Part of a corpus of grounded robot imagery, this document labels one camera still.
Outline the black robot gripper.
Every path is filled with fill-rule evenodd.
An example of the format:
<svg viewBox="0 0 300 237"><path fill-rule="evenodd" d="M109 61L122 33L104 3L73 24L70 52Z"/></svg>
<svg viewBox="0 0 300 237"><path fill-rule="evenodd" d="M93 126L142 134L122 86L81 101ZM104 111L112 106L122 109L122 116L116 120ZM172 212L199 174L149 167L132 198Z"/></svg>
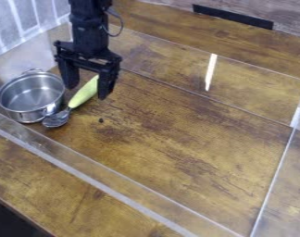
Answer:
<svg viewBox="0 0 300 237"><path fill-rule="evenodd" d="M80 69L100 71L98 98L105 100L112 94L120 76L122 57L109 49L109 38L121 35L109 32L109 16L93 18L70 17L73 36L70 42L56 41L56 60L65 87L73 90L80 83Z"/></svg>

